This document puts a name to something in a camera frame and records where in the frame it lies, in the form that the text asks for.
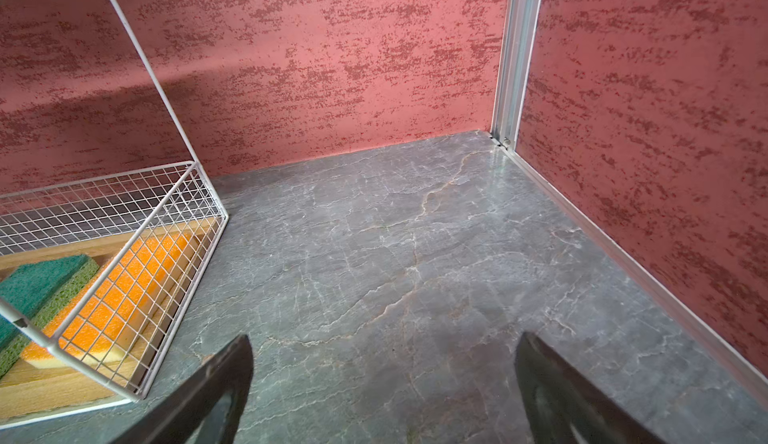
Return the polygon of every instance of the metal strip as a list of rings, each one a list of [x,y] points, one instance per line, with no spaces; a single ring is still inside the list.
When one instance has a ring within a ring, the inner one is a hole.
[[[0,298],[0,316],[5,318],[9,323],[16,325],[16,329],[34,341],[34,343],[48,350],[48,352],[51,353],[53,357],[61,360],[67,366],[82,372],[115,394],[123,396],[125,399],[132,401],[139,400],[139,398],[132,392],[126,390],[122,386],[119,386],[115,382],[112,382],[107,376],[104,376],[100,372],[91,369],[91,366],[72,356],[72,354],[65,352],[61,347],[58,346],[58,336],[48,337],[43,334],[43,332],[38,327],[34,326],[32,322],[29,321],[29,319],[27,319],[23,314],[19,313],[13,305],[11,305],[3,298]]]
[[[125,16],[125,14],[123,14],[123,9],[120,8],[120,4],[118,3],[118,0],[109,0],[109,1],[112,4],[112,7],[114,8],[114,12],[120,18],[120,22],[125,28],[125,32],[130,37],[130,42],[133,43],[134,48],[136,49],[136,53],[139,54],[141,62],[144,64],[144,68],[147,69],[147,74],[149,74],[149,77],[152,79],[152,83],[154,84],[155,89],[157,89],[158,93],[160,94],[160,98],[163,100],[163,103],[165,104],[165,109],[168,111],[168,114],[170,115],[170,119],[174,122],[174,125],[176,126],[177,131],[179,131],[179,135],[181,136],[181,139],[184,141],[184,145],[187,146],[187,151],[189,151],[190,155],[192,156],[192,160],[199,163],[200,158],[197,156],[197,153],[194,151],[194,148],[192,147],[192,142],[190,142],[189,137],[187,137],[187,133],[184,131],[184,128],[181,126],[181,122],[179,122],[179,118],[176,115],[176,111],[174,110],[173,106],[170,105],[170,101],[168,100],[168,96],[165,95],[165,90],[163,90],[163,86],[160,85],[160,81],[158,80],[158,77],[154,74],[154,70],[152,70],[152,66],[149,63],[149,59],[147,58],[147,55],[144,53],[144,49],[141,48],[141,44],[139,44],[139,40],[136,37],[136,34],[134,34],[133,29],[130,27],[130,24],[128,23],[128,18]],[[210,188],[210,192],[211,194],[213,194],[214,199],[216,199],[216,202],[223,209],[224,205],[222,204],[221,199],[219,198],[219,194],[216,192],[216,189],[214,188],[214,186],[211,185],[206,172],[203,170],[202,164],[199,165],[198,171],[200,172],[200,174],[202,174],[203,180],[206,182],[206,184]]]
[[[510,0],[508,6],[492,124],[492,135],[506,147],[514,147],[517,140],[541,3]]]
[[[705,323],[687,305],[677,299],[667,287],[649,273],[640,263],[622,249],[615,240],[605,233],[596,223],[587,217],[542,174],[514,151],[500,146],[504,155],[509,157],[520,169],[546,193],[587,236],[596,242],[605,253],[614,260],[629,277],[637,283],[658,306],[678,323],[697,343],[704,347],[716,362],[723,366],[755,401],[768,410],[768,378],[747,361],[739,351],[725,341],[709,324]]]

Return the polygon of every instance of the green scouring pad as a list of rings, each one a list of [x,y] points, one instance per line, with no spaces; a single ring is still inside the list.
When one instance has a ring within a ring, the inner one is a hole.
[[[29,317],[38,328],[45,327],[98,271],[91,257],[62,257],[19,266],[0,282],[0,297]],[[16,326],[0,318],[0,377],[11,369],[29,338]]]

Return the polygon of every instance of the yellow sponge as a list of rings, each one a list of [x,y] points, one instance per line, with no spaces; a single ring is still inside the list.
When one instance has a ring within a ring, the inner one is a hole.
[[[59,342],[66,346],[64,350],[91,365],[122,359],[190,262],[192,239],[191,233],[169,234],[161,241],[138,239],[64,331]],[[94,282],[91,280],[43,332],[53,334]],[[64,366],[34,343],[22,351],[21,358],[38,369]]]

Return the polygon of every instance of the marble surface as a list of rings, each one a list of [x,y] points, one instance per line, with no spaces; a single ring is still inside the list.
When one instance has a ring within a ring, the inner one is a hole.
[[[513,371],[538,333],[671,443],[765,442],[763,411],[485,133],[241,173],[143,402],[0,432],[108,442],[236,334],[236,442],[531,442]]]

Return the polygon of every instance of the pink textured wall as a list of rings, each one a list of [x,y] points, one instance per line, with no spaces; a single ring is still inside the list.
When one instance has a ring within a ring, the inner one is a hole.
[[[768,0],[543,0],[518,151],[768,374]]]
[[[488,128],[506,0],[120,0],[212,175]],[[107,0],[0,0],[0,189],[186,158]]]

